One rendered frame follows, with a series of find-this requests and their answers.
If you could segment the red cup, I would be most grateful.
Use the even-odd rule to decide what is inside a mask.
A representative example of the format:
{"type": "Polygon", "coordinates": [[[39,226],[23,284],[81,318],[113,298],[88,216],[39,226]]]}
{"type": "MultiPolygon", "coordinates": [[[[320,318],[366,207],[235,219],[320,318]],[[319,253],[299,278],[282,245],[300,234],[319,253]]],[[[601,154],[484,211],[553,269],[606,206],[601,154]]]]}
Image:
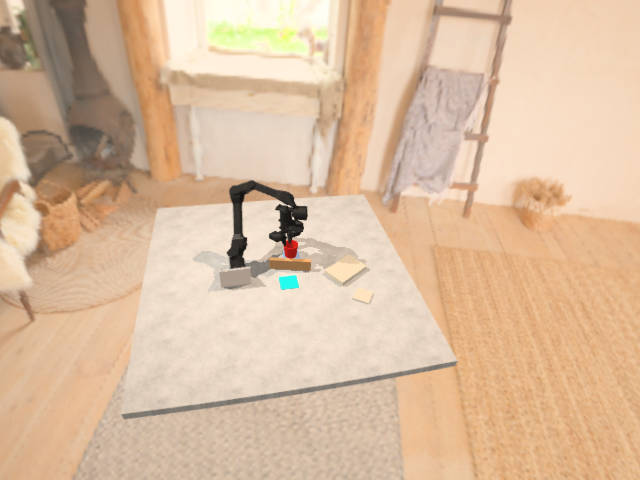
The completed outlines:
{"type": "Polygon", "coordinates": [[[294,240],[291,243],[286,241],[286,246],[284,246],[284,253],[287,258],[295,258],[297,255],[298,243],[294,240]]]}

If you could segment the orange wooden bar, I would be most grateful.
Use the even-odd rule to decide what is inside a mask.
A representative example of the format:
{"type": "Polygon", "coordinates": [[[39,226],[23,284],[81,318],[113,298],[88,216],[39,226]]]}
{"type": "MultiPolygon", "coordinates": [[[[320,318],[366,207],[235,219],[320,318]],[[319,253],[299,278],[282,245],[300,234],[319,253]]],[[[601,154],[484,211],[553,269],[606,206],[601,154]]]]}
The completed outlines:
{"type": "Polygon", "coordinates": [[[269,258],[269,269],[311,271],[311,259],[269,258]]]}

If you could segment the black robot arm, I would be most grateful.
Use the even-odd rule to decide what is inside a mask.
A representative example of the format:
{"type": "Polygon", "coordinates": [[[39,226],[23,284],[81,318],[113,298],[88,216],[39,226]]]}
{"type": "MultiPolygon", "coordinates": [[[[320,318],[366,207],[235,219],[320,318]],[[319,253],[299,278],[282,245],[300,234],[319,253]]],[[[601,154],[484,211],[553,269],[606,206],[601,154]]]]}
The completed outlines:
{"type": "MultiPolygon", "coordinates": [[[[308,211],[307,206],[297,206],[294,202],[294,196],[282,190],[276,190],[271,187],[265,186],[254,180],[249,180],[248,182],[244,182],[238,185],[233,185],[229,189],[230,197],[233,203],[233,215],[234,215],[234,235],[232,238],[231,248],[227,252],[230,259],[230,268],[244,268],[245,262],[243,258],[243,253],[246,250],[247,245],[247,237],[243,236],[242,229],[242,202],[244,199],[244,195],[249,193],[251,190],[257,190],[267,195],[270,195],[282,203],[286,205],[290,205],[288,207],[286,205],[277,205],[275,210],[280,211],[280,219],[283,221],[288,221],[294,217],[295,220],[307,220],[308,211]],[[293,207],[293,208],[292,208],[293,207]],[[231,256],[231,257],[230,257],[231,256]]],[[[300,236],[301,232],[304,230],[304,225],[296,225],[296,221],[293,223],[289,223],[286,225],[285,232],[289,232],[292,237],[300,236]]]]}

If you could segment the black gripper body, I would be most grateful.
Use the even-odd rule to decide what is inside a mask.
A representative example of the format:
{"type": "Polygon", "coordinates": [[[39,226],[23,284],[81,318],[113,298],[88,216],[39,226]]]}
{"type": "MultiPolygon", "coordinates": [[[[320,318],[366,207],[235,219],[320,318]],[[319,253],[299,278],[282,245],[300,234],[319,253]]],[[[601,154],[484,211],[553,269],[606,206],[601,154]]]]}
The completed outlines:
{"type": "Polygon", "coordinates": [[[269,239],[271,239],[271,240],[273,240],[275,242],[279,242],[283,238],[286,237],[286,233],[288,233],[288,232],[285,232],[285,227],[286,227],[286,225],[289,225],[289,223],[291,224],[291,223],[293,223],[293,221],[296,221],[296,225],[297,224],[298,225],[303,224],[303,222],[301,222],[299,220],[293,220],[293,219],[290,219],[288,221],[283,221],[281,219],[278,219],[278,221],[280,222],[279,229],[281,229],[281,230],[279,232],[273,231],[272,233],[269,234],[269,239]]]}

